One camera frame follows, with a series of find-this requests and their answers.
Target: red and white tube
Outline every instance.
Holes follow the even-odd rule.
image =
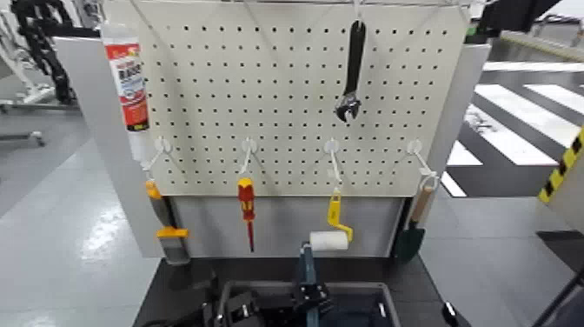
[[[146,164],[155,150],[149,134],[147,92],[138,37],[125,25],[106,22],[102,26],[102,41],[116,84],[132,157]]]

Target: paint roller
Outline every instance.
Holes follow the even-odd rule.
[[[353,241],[353,229],[340,223],[341,191],[333,191],[328,204],[327,222],[338,230],[311,231],[310,245],[312,250],[347,250],[348,244]]]

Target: wooden handle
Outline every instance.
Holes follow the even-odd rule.
[[[415,203],[414,211],[412,212],[412,217],[410,220],[414,223],[420,222],[420,217],[424,209],[426,208],[426,204],[430,199],[430,194],[432,194],[434,190],[429,186],[424,186],[424,189],[421,190],[420,196],[418,196],[418,202]]]

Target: label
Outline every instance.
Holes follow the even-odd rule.
[[[122,105],[123,121],[131,131],[147,130],[148,104],[138,43],[105,46]]]

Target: wrench jaw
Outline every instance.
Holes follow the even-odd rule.
[[[359,100],[355,93],[347,94],[335,108],[336,116],[339,117],[343,122],[347,122],[347,114],[351,115],[353,119],[357,118],[359,113],[359,107],[361,106],[361,100]]]

